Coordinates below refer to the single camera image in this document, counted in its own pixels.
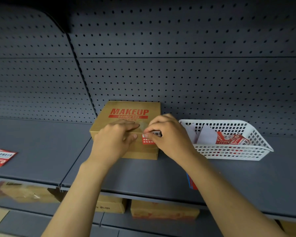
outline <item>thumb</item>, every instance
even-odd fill
[[[154,133],[152,132],[148,132],[146,134],[144,134],[144,137],[147,138],[147,139],[150,139],[151,141],[153,141],[154,143],[156,143],[158,145],[158,143],[160,142],[161,140],[161,137],[155,135]]]
[[[136,135],[136,134],[129,135],[129,136],[124,140],[124,142],[125,142],[128,146],[130,146],[130,144],[133,143],[137,138],[138,138],[138,135]]]

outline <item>basket rim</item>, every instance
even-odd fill
[[[245,124],[248,124],[250,125],[256,132],[259,133],[259,135],[261,136],[261,138],[263,139],[263,141],[265,143],[268,144],[269,147],[264,147],[264,146],[256,146],[256,145],[249,145],[248,147],[252,146],[252,147],[258,147],[258,148],[262,148],[262,149],[265,149],[265,150],[268,150],[268,151],[271,151],[271,152],[274,152],[273,148],[269,145],[269,143],[264,139],[264,137],[260,134],[259,131],[257,131],[257,129],[250,123],[246,122],[246,121],[243,121],[243,120],[214,120],[214,119],[204,119],[204,120],[200,120],[200,119],[181,119],[179,120],[179,123],[181,124],[181,122],[184,122],[184,121],[188,121],[188,122],[192,122],[192,121],[224,121],[224,122],[230,122],[230,121],[240,121],[240,122],[243,122]],[[227,147],[235,147],[236,145],[206,145],[206,146],[227,146]]]

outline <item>left hand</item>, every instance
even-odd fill
[[[92,151],[85,163],[101,165],[108,170],[138,137],[126,132],[138,127],[138,123],[122,119],[105,126],[94,136]]]

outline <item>hand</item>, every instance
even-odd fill
[[[138,137],[136,134],[129,135],[127,131],[138,127],[138,123],[122,119],[105,126],[94,136],[92,151],[86,163],[96,163],[108,170]]]
[[[151,133],[153,130],[160,130],[162,137]],[[185,128],[171,114],[154,118],[143,133],[178,164],[185,156],[198,154]]]

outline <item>perforated back panel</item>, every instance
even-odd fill
[[[296,135],[296,58],[83,58],[97,113],[108,100],[160,101],[178,119],[241,119]]]
[[[92,123],[74,58],[0,59],[0,117]]]
[[[79,57],[296,56],[296,0],[76,0]]]
[[[0,58],[73,57],[68,39],[34,9],[0,5]]]

